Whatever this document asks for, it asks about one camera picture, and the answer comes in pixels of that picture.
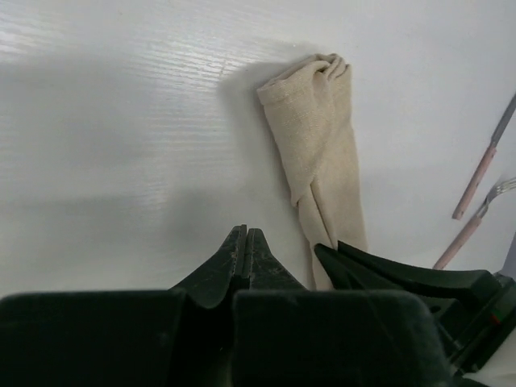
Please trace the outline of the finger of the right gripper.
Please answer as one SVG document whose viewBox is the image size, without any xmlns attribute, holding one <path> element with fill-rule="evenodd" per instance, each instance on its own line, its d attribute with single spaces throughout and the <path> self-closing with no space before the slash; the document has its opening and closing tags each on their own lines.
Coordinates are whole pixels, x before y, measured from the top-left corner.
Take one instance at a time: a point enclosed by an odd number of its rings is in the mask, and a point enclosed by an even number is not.
<svg viewBox="0 0 516 387">
<path fill-rule="evenodd" d="M 335 289 L 406 291 L 421 298 L 432 314 L 443 312 L 442 301 L 410 290 L 407 285 L 402 285 L 399 281 L 385 277 L 334 249 L 317 244 L 314 252 Z"/>
</svg>

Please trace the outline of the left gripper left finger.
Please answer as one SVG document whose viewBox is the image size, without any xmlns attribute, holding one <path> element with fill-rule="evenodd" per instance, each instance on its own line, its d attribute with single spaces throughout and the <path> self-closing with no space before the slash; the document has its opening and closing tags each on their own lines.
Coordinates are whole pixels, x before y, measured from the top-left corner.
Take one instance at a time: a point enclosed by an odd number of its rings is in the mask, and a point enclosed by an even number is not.
<svg viewBox="0 0 516 387">
<path fill-rule="evenodd" d="M 4 386 L 178 386 L 231 343 L 247 228 L 171 289 L 17 293 L 1 300 Z"/>
</svg>

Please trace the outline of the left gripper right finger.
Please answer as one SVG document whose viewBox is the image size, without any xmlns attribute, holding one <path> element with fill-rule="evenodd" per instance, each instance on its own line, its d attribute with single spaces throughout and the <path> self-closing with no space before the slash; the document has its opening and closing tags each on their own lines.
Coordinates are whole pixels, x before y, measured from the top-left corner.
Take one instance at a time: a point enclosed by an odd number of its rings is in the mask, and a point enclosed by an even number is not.
<svg viewBox="0 0 516 387">
<path fill-rule="evenodd" d="M 397 290 L 255 289 L 250 245 L 236 227 L 232 300 L 236 386 L 449 386 L 435 320 Z"/>
</svg>

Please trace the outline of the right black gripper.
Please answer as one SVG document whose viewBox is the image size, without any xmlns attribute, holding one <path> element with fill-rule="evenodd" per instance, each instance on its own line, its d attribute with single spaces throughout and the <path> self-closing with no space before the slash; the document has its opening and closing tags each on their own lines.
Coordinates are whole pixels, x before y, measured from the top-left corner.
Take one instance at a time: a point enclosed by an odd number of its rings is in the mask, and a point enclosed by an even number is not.
<svg viewBox="0 0 516 387">
<path fill-rule="evenodd" d="M 515 328 L 515 281 L 485 270 L 445 271 L 401 264 L 338 242 L 338 252 L 367 270 L 430 298 L 454 376 L 479 371 Z"/>
</svg>

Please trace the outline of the pink handled fork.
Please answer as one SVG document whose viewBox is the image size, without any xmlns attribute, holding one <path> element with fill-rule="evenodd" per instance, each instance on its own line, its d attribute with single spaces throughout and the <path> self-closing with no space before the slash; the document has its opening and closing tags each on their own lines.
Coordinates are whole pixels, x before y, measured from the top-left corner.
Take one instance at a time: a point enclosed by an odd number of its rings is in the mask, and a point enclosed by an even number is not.
<svg viewBox="0 0 516 387">
<path fill-rule="evenodd" d="M 454 238 L 451 244 L 448 246 L 446 251 L 441 255 L 441 257 L 436 261 L 433 266 L 433 269 L 441 270 L 444 269 L 451 260 L 456 256 L 458 251 L 467 243 L 469 238 L 473 235 L 476 229 L 480 226 L 482 219 L 486 215 L 490 203 L 501 194 L 509 192 L 515 189 L 515 181 L 516 178 L 513 177 L 507 181 L 503 181 L 497 185 L 494 185 L 492 189 L 488 192 L 483 201 L 482 205 L 476 211 L 476 213 L 468 220 L 468 222 L 464 225 L 463 229 L 460 233 Z"/>
</svg>

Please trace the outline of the pink handled knife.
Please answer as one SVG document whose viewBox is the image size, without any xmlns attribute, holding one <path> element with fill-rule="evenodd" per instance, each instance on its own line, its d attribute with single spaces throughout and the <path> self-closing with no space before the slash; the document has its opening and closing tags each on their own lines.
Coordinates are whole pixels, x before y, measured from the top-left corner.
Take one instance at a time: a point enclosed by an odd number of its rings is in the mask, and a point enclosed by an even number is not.
<svg viewBox="0 0 516 387">
<path fill-rule="evenodd" d="M 485 175 L 492 159 L 494 158 L 497 152 L 497 145 L 503 136 L 507 125 L 513 117 L 515 112 L 515 96 L 513 96 L 503 112 L 495 130 L 491 136 L 489 146 L 486 148 L 484 155 L 482 156 L 479 164 L 476 167 L 475 172 L 473 173 L 461 199 L 459 200 L 453 214 L 452 218 L 455 220 L 461 220 L 465 211 L 470 204 L 478 185 L 481 183 L 483 176 Z"/>
</svg>

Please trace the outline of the beige cloth napkin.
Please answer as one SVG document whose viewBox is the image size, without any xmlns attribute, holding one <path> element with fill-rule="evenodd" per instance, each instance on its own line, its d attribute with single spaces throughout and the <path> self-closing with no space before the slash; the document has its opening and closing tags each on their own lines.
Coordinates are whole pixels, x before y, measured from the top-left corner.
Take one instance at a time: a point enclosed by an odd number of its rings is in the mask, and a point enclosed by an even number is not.
<svg viewBox="0 0 516 387">
<path fill-rule="evenodd" d="M 256 92 L 310 247 L 367 249 L 350 64 L 314 54 Z"/>
</svg>

